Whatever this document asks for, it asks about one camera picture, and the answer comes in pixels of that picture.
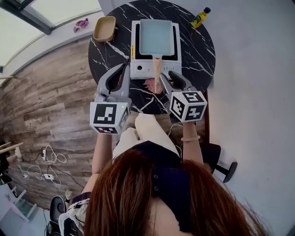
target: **white pants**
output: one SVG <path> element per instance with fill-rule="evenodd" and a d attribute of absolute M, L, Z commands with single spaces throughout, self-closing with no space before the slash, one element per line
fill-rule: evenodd
<path fill-rule="evenodd" d="M 113 158 L 134 145 L 145 141 L 159 144 L 178 155 L 176 147 L 159 125 L 154 115 L 139 113 L 135 119 L 135 127 L 136 129 L 128 128 L 121 134 L 120 141 L 113 151 Z"/>

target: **black marble tabletop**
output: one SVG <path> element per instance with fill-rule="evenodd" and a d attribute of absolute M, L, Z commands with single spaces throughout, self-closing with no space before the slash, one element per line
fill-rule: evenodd
<path fill-rule="evenodd" d="M 108 14 L 116 18 L 115 37 L 111 42 L 97 42 L 91 38 L 88 60 L 94 80 L 98 83 L 112 67 L 126 62 L 130 57 L 131 22 L 140 19 L 170 20 L 179 24 L 182 74 L 199 91 L 206 91 L 214 74 L 214 45 L 206 28 L 194 29 L 194 19 L 189 11 L 170 2 L 161 0 L 138 0 L 124 4 Z M 130 98 L 132 110 L 146 114 L 164 114 L 167 97 L 153 94 L 143 85 L 144 80 L 131 80 Z"/>

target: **black office chair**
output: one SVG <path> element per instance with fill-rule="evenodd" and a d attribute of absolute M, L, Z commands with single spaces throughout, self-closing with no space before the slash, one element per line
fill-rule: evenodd
<path fill-rule="evenodd" d="M 238 166 L 238 163 L 235 161 L 232 162 L 230 165 L 230 168 L 227 170 L 217 164 L 219 161 L 220 153 L 221 153 L 221 147 L 219 145 L 211 144 L 211 143 L 200 143 L 200 147 L 202 151 L 203 161 L 204 163 L 209 164 L 212 170 L 212 173 L 216 169 L 217 171 L 225 175 L 223 182 L 224 183 L 229 182 L 236 171 L 236 167 Z"/>

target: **light blue pan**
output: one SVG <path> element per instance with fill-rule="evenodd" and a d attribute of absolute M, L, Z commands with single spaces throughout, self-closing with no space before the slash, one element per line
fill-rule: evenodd
<path fill-rule="evenodd" d="M 153 56 L 155 93 L 161 92 L 159 76 L 162 71 L 162 56 L 174 55 L 172 21 L 140 20 L 139 52 Z"/>

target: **yellow bottle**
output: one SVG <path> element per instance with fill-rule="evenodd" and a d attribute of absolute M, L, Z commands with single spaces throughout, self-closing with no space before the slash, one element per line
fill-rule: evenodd
<path fill-rule="evenodd" d="M 207 14 L 211 11 L 211 9 L 209 7 L 206 7 L 204 9 L 203 12 L 199 13 L 193 20 L 193 22 L 191 22 L 190 24 L 194 27 L 194 28 L 198 28 L 204 20 L 206 20 L 207 18 Z"/>

